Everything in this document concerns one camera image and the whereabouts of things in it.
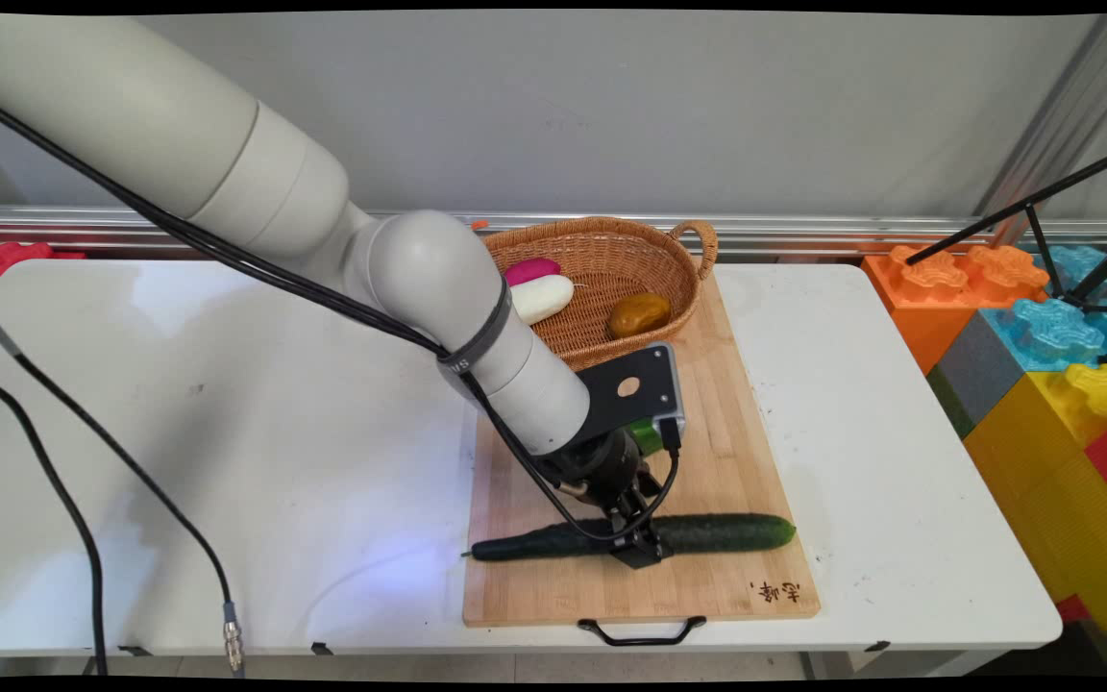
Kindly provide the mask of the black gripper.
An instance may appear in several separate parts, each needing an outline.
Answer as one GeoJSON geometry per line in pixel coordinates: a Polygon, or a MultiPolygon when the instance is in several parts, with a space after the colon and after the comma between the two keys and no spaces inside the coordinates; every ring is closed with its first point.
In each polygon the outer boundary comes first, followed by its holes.
{"type": "Polygon", "coordinates": [[[654,473],[634,434],[619,428],[554,452],[551,468],[559,489],[607,513],[615,537],[609,552],[640,570],[664,557],[652,516],[665,500],[665,486],[654,473]]]}

